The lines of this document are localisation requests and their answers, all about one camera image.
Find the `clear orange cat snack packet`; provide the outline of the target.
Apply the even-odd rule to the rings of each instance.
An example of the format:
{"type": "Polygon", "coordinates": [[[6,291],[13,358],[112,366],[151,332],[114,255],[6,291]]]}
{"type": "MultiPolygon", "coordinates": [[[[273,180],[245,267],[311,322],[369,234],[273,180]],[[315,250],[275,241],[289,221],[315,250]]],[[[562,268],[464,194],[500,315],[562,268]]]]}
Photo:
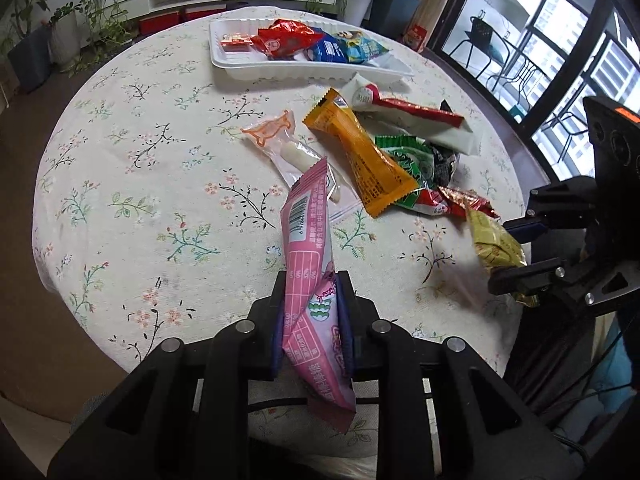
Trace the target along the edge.
{"type": "MultiPolygon", "coordinates": [[[[289,188],[322,156],[295,137],[296,120],[292,110],[262,118],[256,124],[241,128],[243,136],[266,155],[289,188]]],[[[361,207],[360,199],[340,170],[328,163],[329,220],[340,222],[361,207]]]]}

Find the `red paper bag on floor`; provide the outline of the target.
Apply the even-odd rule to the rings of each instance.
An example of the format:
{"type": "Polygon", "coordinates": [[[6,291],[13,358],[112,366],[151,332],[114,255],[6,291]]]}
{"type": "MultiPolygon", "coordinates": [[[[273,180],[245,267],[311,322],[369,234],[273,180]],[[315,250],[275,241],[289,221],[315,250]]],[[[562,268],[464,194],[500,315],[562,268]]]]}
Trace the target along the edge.
{"type": "Polygon", "coordinates": [[[418,23],[412,24],[402,37],[402,43],[413,51],[422,53],[426,47],[428,31],[418,23]]]}

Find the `light blue panda snack bag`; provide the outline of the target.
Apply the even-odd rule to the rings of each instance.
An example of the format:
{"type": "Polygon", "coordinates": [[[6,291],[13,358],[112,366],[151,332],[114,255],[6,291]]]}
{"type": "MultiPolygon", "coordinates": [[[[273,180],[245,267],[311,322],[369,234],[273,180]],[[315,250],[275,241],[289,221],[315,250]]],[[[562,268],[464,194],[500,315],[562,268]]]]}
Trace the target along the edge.
{"type": "Polygon", "coordinates": [[[388,52],[388,49],[377,41],[363,35],[360,30],[343,30],[335,36],[338,46],[352,64],[367,63],[388,52]]]}

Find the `green wrapped snack packet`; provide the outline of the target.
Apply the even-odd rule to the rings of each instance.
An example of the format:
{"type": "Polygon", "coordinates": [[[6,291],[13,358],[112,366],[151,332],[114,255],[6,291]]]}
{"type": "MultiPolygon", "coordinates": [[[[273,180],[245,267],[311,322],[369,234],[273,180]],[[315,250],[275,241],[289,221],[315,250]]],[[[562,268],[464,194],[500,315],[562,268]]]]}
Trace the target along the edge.
{"type": "Polygon", "coordinates": [[[418,187],[396,202],[396,205],[427,216],[447,214],[447,204],[439,193],[440,186],[431,185],[434,159],[430,144],[416,136],[376,136],[375,145],[410,174],[418,187]]]}

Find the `white and red snack packet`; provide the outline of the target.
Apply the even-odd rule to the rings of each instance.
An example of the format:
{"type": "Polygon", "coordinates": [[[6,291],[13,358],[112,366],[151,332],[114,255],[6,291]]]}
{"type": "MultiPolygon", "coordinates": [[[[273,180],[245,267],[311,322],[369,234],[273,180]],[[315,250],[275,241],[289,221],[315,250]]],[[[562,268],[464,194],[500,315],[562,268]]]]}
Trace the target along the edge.
{"type": "Polygon", "coordinates": [[[341,88],[341,96],[357,113],[369,114],[433,144],[460,154],[480,154],[482,136],[466,119],[449,110],[439,110],[389,96],[381,96],[378,86],[355,75],[341,88]]]}

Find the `white ribbed plant pot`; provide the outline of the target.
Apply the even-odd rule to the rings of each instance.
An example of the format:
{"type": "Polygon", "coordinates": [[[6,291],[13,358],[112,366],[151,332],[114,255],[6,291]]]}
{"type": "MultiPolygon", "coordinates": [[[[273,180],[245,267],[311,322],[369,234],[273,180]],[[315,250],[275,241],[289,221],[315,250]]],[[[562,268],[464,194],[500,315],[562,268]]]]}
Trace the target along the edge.
{"type": "Polygon", "coordinates": [[[62,72],[69,70],[80,55],[80,37],[76,11],[51,20],[50,50],[53,62],[62,72]]]}

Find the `gold snack packet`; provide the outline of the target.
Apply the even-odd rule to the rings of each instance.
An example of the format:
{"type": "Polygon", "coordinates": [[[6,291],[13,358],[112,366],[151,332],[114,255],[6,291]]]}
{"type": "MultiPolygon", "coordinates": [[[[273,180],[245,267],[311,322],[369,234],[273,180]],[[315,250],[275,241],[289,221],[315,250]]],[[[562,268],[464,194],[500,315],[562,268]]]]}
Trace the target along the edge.
{"type": "Polygon", "coordinates": [[[521,244],[494,218],[465,205],[466,222],[471,230],[474,250],[489,274],[502,269],[526,266],[521,244]]]}

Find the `red storage box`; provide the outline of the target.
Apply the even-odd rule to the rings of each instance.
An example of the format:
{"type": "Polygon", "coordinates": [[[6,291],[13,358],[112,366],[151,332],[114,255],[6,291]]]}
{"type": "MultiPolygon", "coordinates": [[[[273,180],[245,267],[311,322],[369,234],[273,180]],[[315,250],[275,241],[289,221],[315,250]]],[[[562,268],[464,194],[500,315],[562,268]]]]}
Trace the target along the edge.
{"type": "Polygon", "coordinates": [[[207,3],[200,6],[186,6],[182,11],[182,20],[184,22],[205,18],[214,14],[222,13],[227,10],[224,3],[207,3]]]}
{"type": "Polygon", "coordinates": [[[181,22],[180,11],[172,10],[145,16],[139,20],[141,36],[154,35],[157,32],[176,26],[181,22]]]}

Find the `black balcony chair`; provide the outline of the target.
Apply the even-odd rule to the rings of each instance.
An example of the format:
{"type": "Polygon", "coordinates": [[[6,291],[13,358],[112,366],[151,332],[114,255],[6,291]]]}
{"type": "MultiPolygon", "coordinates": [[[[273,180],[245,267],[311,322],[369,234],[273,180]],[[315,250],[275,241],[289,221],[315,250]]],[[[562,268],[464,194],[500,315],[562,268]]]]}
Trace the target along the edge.
{"type": "Polygon", "coordinates": [[[470,18],[470,26],[464,32],[464,37],[448,52],[450,58],[463,47],[468,48],[466,57],[458,64],[468,70],[473,54],[479,53],[484,62],[475,70],[475,79],[480,80],[485,76],[485,87],[491,92],[497,91],[499,86],[514,84],[523,73],[525,62],[518,49],[478,16],[470,18]]]}

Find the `red snack bag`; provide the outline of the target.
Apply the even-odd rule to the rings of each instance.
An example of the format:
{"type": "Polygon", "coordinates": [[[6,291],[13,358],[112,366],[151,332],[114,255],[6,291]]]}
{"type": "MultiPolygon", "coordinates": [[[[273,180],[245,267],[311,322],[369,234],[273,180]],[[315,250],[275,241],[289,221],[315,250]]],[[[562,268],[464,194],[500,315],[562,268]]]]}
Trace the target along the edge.
{"type": "Polygon", "coordinates": [[[315,30],[299,21],[277,18],[268,27],[258,28],[250,40],[267,58],[290,58],[318,44],[323,36],[322,29],[315,30]]]}

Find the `brown shiny candy packet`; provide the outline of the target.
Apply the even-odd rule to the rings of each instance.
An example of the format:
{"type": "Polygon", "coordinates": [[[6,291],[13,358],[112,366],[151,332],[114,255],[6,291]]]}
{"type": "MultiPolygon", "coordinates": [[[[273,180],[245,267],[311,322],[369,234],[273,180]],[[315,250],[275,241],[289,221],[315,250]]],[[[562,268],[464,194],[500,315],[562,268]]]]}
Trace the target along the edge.
{"type": "Polygon", "coordinates": [[[447,204],[447,214],[450,214],[450,216],[464,218],[466,210],[470,208],[487,214],[489,218],[497,219],[499,217],[491,202],[475,193],[459,190],[458,188],[450,188],[449,186],[441,186],[439,193],[447,204]]]}

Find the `black sesame snack packet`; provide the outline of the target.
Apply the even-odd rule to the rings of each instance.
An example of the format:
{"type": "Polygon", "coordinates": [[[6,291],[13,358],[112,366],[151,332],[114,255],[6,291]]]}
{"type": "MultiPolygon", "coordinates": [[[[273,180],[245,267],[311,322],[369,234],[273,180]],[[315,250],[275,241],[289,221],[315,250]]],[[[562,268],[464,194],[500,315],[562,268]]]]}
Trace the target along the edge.
{"type": "MultiPolygon", "coordinates": [[[[452,126],[452,118],[454,113],[446,101],[440,103],[440,109],[429,107],[427,109],[427,118],[437,125],[452,126]]],[[[448,186],[452,176],[457,170],[460,154],[451,148],[447,148],[442,142],[429,140],[432,156],[434,159],[433,175],[431,176],[431,185],[448,186]]]]}

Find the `pink snack packet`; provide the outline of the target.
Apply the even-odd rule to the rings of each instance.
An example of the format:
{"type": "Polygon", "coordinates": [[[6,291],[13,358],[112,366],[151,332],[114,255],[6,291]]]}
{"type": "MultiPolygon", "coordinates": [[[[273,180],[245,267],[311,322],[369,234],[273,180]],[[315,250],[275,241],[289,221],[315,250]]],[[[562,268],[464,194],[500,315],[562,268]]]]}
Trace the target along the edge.
{"type": "Polygon", "coordinates": [[[281,348],[314,393],[310,409],[344,434],[356,401],[338,319],[328,180],[329,164],[321,159],[296,181],[281,209],[286,270],[281,348]]]}

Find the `dark blue Tipo snack bag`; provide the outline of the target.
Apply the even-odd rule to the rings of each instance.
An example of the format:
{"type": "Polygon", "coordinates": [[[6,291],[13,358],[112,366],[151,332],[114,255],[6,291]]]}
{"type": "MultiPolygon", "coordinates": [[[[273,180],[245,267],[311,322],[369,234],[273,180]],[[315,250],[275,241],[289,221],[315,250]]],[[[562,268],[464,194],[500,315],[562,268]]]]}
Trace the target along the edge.
{"type": "Polygon", "coordinates": [[[347,63],[348,58],[340,43],[331,35],[324,34],[312,47],[305,51],[306,59],[312,62],[347,63]]]}

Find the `white plastic tray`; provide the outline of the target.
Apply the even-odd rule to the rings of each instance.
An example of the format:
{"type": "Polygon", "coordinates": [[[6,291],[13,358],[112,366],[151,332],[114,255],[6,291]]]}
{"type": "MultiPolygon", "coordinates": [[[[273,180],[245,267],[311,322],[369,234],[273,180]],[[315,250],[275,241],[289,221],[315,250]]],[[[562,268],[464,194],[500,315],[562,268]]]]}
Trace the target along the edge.
{"type": "Polygon", "coordinates": [[[377,84],[393,84],[411,78],[414,73],[394,52],[387,52],[363,64],[311,61],[303,53],[292,60],[270,60],[253,47],[226,50],[224,36],[244,34],[253,36],[259,27],[266,27],[272,18],[223,18],[209,22],[210,62],[225,70],[236,80],[257,79],[337,79],[349,80],[355,74],[377,84]]]}

